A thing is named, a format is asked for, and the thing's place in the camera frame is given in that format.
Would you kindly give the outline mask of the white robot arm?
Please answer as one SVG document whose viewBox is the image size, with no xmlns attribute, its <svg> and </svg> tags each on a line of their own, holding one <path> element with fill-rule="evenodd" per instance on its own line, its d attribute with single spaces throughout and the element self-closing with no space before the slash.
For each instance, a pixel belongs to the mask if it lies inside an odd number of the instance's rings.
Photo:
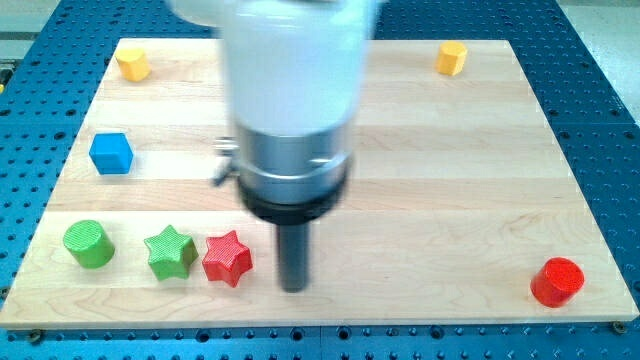
<svg viewBox="0 0 640 360">
<path fill-rule="evenodd" d="M 245 207 L 276 228 L 287 292 L 308 283 L 309 228 L 340 199 L 352 163 L 375 1 L 169 0 L 218 30 L 232 130 L 213 180 L 235 176 Z"/>
</svg>

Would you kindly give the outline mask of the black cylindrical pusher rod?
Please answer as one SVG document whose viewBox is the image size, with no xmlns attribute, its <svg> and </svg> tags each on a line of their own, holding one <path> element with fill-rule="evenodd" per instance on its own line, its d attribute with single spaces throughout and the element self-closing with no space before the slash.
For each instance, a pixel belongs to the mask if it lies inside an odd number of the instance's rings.
<svg viewBox="0 0 640 360">
<path fill-rule="evenodd" d="M 310 225 L 278 225 L 276 227 L 278 278 L 286 292 L 299 292 L 309 281 Z"/>
</svg>

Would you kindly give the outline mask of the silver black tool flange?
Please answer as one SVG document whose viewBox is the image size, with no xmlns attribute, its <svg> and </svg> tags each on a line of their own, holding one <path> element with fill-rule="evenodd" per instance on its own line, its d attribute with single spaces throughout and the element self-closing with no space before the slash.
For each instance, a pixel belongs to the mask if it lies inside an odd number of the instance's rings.
<svg viewBox="0 0 640 360">
<path fill-rule="evenodd" d="M 313 221 L 340 200 L 351 167 L 352 123 L 303 135 L 272 135 L 239 123 L 219 137 L 222 157 L 213 184 L 237 178 L 241 202 L 256 217 L 275 225 Z"/>
</svg>

